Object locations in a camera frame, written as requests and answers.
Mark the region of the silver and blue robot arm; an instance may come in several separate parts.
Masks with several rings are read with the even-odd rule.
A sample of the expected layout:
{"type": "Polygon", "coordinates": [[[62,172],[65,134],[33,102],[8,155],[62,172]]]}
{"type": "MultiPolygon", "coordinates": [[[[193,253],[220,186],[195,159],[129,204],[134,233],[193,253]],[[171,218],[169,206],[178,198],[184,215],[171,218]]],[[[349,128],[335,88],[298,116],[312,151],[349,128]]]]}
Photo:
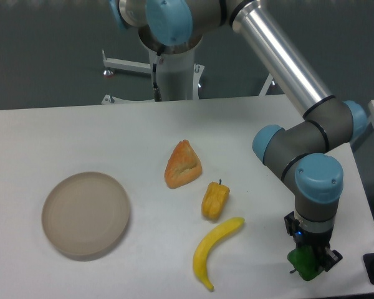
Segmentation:
{"type": "Polygon", "coordinates": [[[305,280],[330,270],[342,256],[330,239],[343,191],[343,169],[328,152],[361,135],[367,126],[363,108],[338,101],[317,77],[260,1],[110,1],[118,27],[139,30],[153,53],[150,75],[157,102],[193,97],[193,64],[178,70],[160,65],[194,49],[202,36],[229,24],[242,35],[302,114],[303,122],[285,130],[261,129],[252,149],[292,191],[295,209],[284,221],[296,248],[288,260],[305,280]]]}

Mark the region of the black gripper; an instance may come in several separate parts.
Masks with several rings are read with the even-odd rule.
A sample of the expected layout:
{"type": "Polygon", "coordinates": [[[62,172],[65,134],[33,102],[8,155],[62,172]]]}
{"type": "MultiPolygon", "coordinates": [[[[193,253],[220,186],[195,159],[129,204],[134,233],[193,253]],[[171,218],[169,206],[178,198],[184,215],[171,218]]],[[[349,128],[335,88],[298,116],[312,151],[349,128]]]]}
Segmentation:
{"type": "Polygon", "coordinates": [[[328,272],[339,263],[343,256],[330,248],[330,239],[334,228],[334,218],[324,222],[313,222],[297,211],[284,217],[287,234],[293,237],[297,247],[307,245],[312,248],[319,272],[328,272]]]}

